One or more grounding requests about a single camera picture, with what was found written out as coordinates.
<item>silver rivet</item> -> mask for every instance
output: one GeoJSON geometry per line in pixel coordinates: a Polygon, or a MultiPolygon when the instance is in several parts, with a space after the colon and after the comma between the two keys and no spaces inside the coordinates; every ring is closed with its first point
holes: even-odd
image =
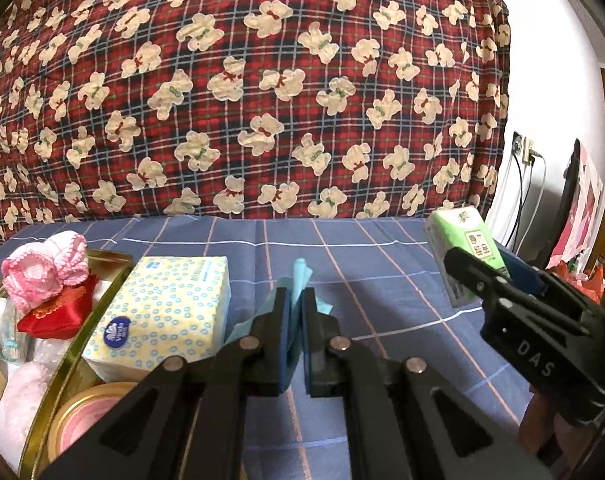
{"type": "Polygon", "coordinates": [[[165,367],[167,372],[176,372],[185,365],[185,361],[182,359],[182,357],[172,355],[171,357],[165,359],[165,362],[162,365],[165,367]]]}
{"type": "Polygon", "coordinates": [[[260,346],[260,340],[252,335],[246,335],[240,340],[240,348],[243,350],[255,350],[260,346]]]}
{"type": "Polygon", "coordinates": [[[405,366],[413,374],[421,374],[426,370],[426,362],[422,357],[410,357],[405,366]]]}
{"type": "Polygon", "coordinates": [[[351,346],[351,340],[342,335],[337,335],[331,338],[329,344],[333,350],[346,350],[351,346]]]}

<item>pink fluffy item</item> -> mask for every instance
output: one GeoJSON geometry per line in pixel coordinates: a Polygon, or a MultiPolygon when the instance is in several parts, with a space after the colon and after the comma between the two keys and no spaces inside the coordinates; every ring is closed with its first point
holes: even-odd
{"type": "Polygon", "coordinates": [[[89,277],[87,240],[74,231],[63,231],[44,241],[63,285],[76,286],[89,277]]]}
{"type": "Polygon", "coordinates": [[[43,243],[20,246],[3,261],[0,269],[2,285],[22,314],[29,313],[62,290],[54,255],[43,243]]]}
{"type": "Polygon", "coordinates": [[[0,403],[5,413],[6,439],[24,449],[38,407],[53,373],[40,363],[23,364],[7,381],[0,403]]]}

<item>wall outlet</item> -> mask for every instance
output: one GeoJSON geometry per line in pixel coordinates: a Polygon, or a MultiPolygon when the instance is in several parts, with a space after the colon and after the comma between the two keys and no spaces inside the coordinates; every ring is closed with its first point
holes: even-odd
{"type": "Polygon", "coordinates": [[[529,156],[533,149],[533,140],[529,137],[524,137],[522,142],[522,163],[525,166],[529,165],[529,156]]]}
{"type": "Polygon", "coordinates": [[[523,137],[518,132],[513,133],[513,140],[511,142],[511,151],[515,156],[522,155],[522,139],[523,137]]]}

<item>yellow tissue package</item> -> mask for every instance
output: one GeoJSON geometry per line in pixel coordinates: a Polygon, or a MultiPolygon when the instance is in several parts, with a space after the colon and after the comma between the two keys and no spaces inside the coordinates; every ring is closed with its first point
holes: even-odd
{"type": "Polygon", "coordinates": [[[106,382],[140,381],[169,356],[223,344],[231,299],[225,257],[145,256],[100,319],[83,356],[106,382]]]}

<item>tissue package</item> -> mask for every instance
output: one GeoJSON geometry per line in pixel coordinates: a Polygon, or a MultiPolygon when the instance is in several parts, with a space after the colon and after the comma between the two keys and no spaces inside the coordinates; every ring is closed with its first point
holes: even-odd
{"type": "Polygon", "coordinates": [[[188,362],[222,345],[231,298],[225,257],[140,259],[83,356],[106,382],[140,381],[169,356],[188,362]]]}
{"type": "Polygon", "coordinates": [[[451,306],[471,303],[476,296],[447,274],[444,255],[449,249],[459,247],[508,277],[505,262],[489,228],[475,207],[434,211],[425,222],[425,233],[444,280],[444,288],[451,306]]]}

